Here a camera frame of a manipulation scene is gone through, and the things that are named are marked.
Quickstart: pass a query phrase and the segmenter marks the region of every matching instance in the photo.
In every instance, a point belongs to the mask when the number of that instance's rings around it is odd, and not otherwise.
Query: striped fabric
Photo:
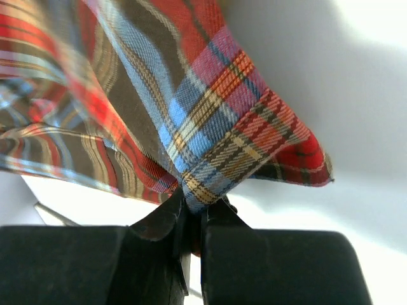
[[[215,0],[0,0],[0,168],[199,212],[331,164]]]

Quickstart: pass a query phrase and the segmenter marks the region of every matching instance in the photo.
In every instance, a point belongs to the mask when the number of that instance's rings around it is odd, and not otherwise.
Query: folded fabric
[[[2,170],[155,203],[180,184],[193,212],[249,177],[332,180],[215,0],[1,0],[0,79]]]

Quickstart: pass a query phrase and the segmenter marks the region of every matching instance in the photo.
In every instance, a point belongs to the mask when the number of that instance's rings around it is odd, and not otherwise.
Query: fabric
[[[332,180],[215,0],[0,0],[0,168],[199,212],[249,177]]]

